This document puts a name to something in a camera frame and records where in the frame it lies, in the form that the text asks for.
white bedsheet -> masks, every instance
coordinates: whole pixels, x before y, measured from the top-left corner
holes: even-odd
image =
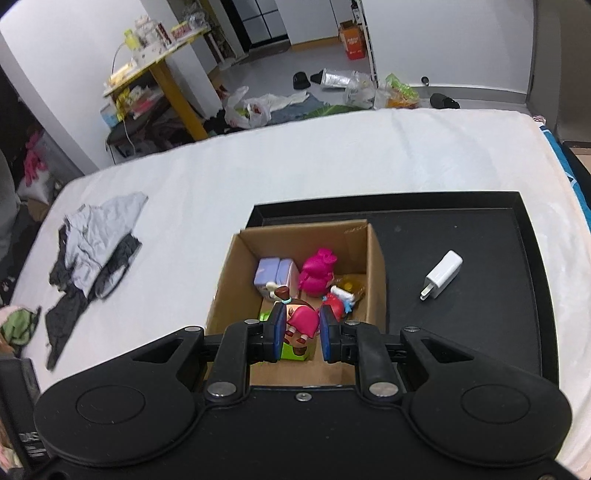
[[[341,195],[443,190],[521,192],[550,283],[560,386],[574,412],[560,454],[588,478],[591,459],[591,235],[550,145],[527,116],[382,110],[214,138],[70,183],[51,209],[14,304],[53,307],[57,231],[82,203],[142,191],[144,246],[118,289],[81,317],[53,372],[43,320],[25,354],[42,390],[186,325],[204,325],[232,234],[253,205]]]

door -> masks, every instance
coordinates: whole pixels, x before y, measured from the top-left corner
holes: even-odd
[[[275,0],[222,0],[244,51],[287,40]]]

bottle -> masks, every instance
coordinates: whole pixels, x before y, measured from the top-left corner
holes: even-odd
[[[357,0],[351,0],[351,10],[353,11],[353,18],[355,19],[355,23],[361,25],[361,10],[359,9]]]
[[[137,37],[134,35],[134,33],[131,30],[125,30],[124,32],[125,35],[125,44],[129,47],[129,49],[131,51],[136,51],[139,50],[139,41],[137,39]]]

toy figure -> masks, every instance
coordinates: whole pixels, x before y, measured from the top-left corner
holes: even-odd
[[[333,268],[337,258],[332,251],[320,248],[318,253],[304,262],[300,273],[300,290],[310,297],[321,297],[329,290],[332,282]]]
[[[345,312],[345,303],[334,293],[327,293],[322,305],[328,305],[332,309],[333,315],[338,322],[341,321],[345,316],[345,313],[347,313]]]
[[[287,307],[287,329],[284,342],[291,345],[291,339],[295,338],[299,348],[306,346],[307,341],[314,338],[318,331],[320,323],[318,313],[304,300],[292,299],[290,290],[286,286],[276,289],[274,295]]]

cardboard box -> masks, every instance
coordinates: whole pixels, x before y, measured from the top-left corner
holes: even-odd
[[[335,274],[359,274],[366,293],[354,311],[354,318],[377,325],[385,331],[386,272],[384,257],[373,227],[367,220],[307,223],[247,228],[232,239],[217,285],[206,332],[223,333],[228,325],[257,319],[262,297],[253,285],[259,259],[291,258],[299,269],[319,248],[330,248],[338,257]],[[320,299],[303,300],[318,307]],[[310,344],[305,362],[281,360],[276,364],[251,366],[251,385],[351,385],[355,369],[351,365],[329,365],[322,358],[319,335]]]
[[[363,34],[359,26],[352,20],[341,23],[339,37],[345,46],[349,60],[359,60],[365,57]]]

